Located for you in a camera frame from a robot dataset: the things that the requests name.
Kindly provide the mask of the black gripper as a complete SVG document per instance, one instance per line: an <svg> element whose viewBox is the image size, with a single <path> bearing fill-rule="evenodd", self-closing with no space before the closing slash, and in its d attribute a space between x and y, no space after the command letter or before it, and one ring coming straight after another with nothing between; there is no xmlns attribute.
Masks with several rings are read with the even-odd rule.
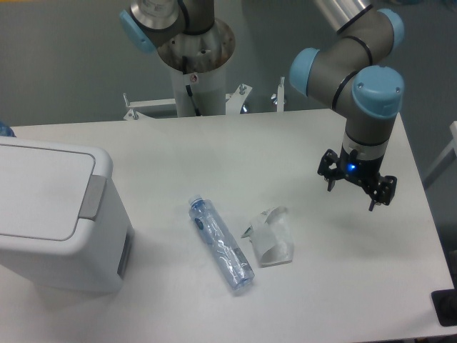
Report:
<svg viewBox="0 0 457 343"><path fill-rule="evenodd" d="M330 192L335 183L344 179L360 187L374 187L368 193L371 203L370 212L375 206L388 206L396 193L397 178L387 175L381 176L379 171L384 157L384 148L381 145L343 145L341 155L328 149L321 158L318 166L318 175L327 182L327 191Z"/></svg>

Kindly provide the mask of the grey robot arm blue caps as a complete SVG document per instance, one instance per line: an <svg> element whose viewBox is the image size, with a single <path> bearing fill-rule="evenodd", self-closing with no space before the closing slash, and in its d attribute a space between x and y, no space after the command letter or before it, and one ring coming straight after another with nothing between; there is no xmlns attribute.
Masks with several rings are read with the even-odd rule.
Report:
<svg viewBox="0 0 457 343"><path fill-rule="evenodd" d="M404 38L400 16L370 1L318 1L338 35L325 51L307 48L289 69L291 86L346 120L340 152L328 150L318 173L329 187L344 179L389 205L397 179L380 173L393 125L403 103L404 81L383 67ZM119 19L143 53L157 53L171 71L179 116L225 115L225 68L235 50L231 28L212 1L132 1Z"/></svg>

